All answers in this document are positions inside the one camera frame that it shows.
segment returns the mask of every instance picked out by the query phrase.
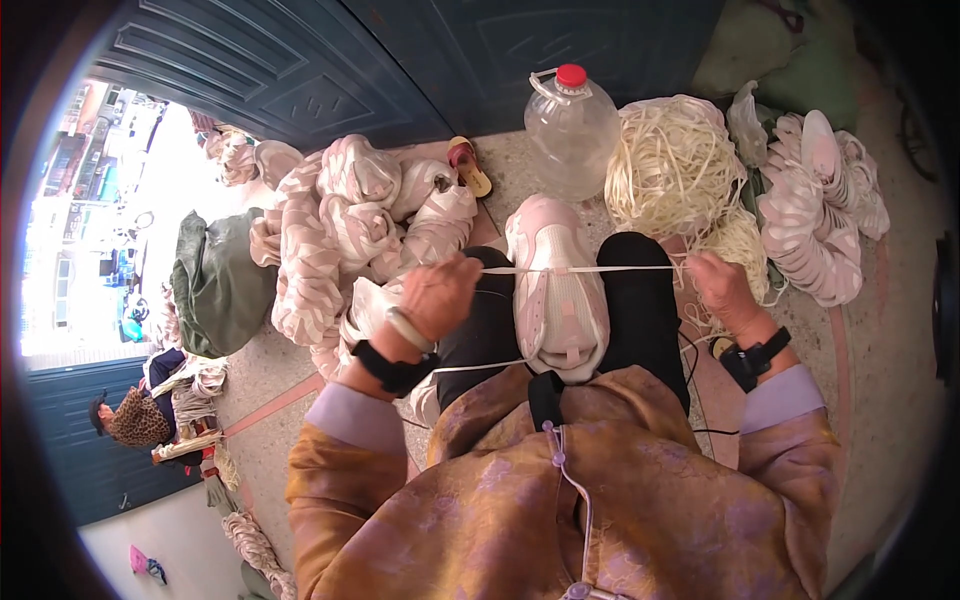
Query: purple button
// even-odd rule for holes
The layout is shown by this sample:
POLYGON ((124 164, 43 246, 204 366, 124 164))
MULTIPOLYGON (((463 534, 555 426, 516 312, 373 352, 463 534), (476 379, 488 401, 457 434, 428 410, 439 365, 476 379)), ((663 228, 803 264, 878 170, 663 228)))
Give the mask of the purple button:
POLYGON ((590 591, 593 586, 579 581, 566 589, 566 597, 569 600, 587 600, 590 597, 590 591))

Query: woman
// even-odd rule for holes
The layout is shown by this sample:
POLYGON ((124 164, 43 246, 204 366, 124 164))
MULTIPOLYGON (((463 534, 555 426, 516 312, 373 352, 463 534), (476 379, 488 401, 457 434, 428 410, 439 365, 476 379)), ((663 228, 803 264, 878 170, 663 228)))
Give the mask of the woman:
POLYGON ((134 448, 172 441, 177 433, 173 393, 152 397, 150 389, 166 381, 183 360, 183 351, 176 348, 154 356, 148 368, 150 380, 144 377, 131 387, 116 411, 107 404, 107 390, 90 400, 88 415, 97 435, 106 431, 118 443, 134 448))
MULTIPOLYGON (((602 374, 554 388, 561 426, 532 417, 551 408, 544 375, 524 365, 440 373, 430 468, 404 485, 390 402, 405 386, 390 364, 421 361, 417 334, 439 341, 441 365, 520 357, 514 277, 480 273, 510 263, 490 248, 465 254, 409 275, 402 319, 369 342, 383 361, 354 361, 306 415, 286 490, 301 598, 820 597, 839 449, 823 399, 784 348, 748 394, 738 470, 704 457, 686 419, 670 271, 602 274, 602 374)), ((624 232, 597 263, 669 260, 624 232)), ((777 333, 742 268, 712 254, 686 265, 742 348, 777 333)))

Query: brown floral jacket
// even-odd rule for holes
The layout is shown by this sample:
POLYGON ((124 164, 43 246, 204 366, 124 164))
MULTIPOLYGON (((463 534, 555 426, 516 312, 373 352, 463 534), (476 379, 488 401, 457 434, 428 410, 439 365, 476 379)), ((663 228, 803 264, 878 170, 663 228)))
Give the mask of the brown floral jacket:
POLYGON ((640 367, 566 388, 559 434, 535 432, 529 379, 451 404, 409 483, 394 407, 327 386, 289 460, 300 598, 821 597, 839 446, 806 367, 748 396, 738 470, 640 367))

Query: plastic water jug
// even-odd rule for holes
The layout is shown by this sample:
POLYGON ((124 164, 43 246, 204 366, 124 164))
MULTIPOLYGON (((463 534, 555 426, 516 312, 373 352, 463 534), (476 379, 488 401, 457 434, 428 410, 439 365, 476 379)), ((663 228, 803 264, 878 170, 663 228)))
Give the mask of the plastic water jug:
POLYGON ((580 202, 603 190, 607 162, 620 140, 620 117, 602 87, 576 64, 530 74, 536 90, 523 111, 533 141, 541 190, 558 200, 580 202), (556 73, 547 82, 540 78, 556 73))

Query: blue door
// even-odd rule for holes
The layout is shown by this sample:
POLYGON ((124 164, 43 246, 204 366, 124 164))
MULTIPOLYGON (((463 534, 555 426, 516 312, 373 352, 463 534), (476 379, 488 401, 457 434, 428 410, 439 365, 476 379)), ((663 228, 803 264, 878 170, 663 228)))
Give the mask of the blue door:
POLYGON ((139 0, 94 78, 304 152, 348 133, 379 148, 449 126, 336 0, 139 0))
POLYGON ((343 0, 460 135, 523 129, 531 72, 586 68, 618 107, 687 91, 724 0, 343 0))
POLYGON ((150 448, 97 436, 87 416, 91 398, 107 389, 116 408, 143 376, 144 357, 29 372, 29 397, 47 462, 80 527, 153 502, 200 481, 179 464, 153 465, 150 448))

